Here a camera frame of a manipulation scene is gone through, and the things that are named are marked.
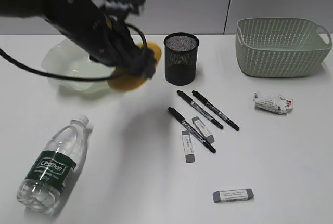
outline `green label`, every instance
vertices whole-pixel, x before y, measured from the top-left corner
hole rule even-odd
[[[62,193],[75,167],[75,162],[68,156],[45,150],[32,165],[26,179],[47,183]]]

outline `woven basket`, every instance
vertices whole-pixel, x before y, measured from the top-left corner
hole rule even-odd
[[[328,44],[317,33],[318,28],[327,34]],[[310,20],[256,18],[237,22],[237,61],[249,76],[307,76],[320,66],[331,49],[328,30]]]

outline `white eraser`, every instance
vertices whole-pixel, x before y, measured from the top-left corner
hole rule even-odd
[[[182,140],[183,140],[186,162],[193,163],[194,162],[194,150],[193,150],[191,136],[189,134],[189,131],[187,131],[187,130],[182,131]]]
[[[203,123],[203,121],[199,117],[193,117],[192,122],[194,126],[198,129],[200,134],[202,134],[204,137],[206,137],[208,143],[214,143],[214,137],[211,134],[211,132],[207,129],[206,125]]]
[[[238,202],[252,198],[254,198],[252,189],[216,191],[213,193],[214,202]]]

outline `bottle cap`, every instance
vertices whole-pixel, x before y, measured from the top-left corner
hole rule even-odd
[[[72,121],[78,121],[78,122],[82,123],[85,127],[87,127],[87,125],[89,123],[89,119],[85,115],[78,115],[78,116],[74,117],[72,119]]]

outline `crumpled paper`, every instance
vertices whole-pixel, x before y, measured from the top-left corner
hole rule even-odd
[[[282,95],[261,96],[260,92],[254,93],[254,104],[256,107],[265,109],[277,114],[286,114],[293,107],[293,99],[287,99]]]

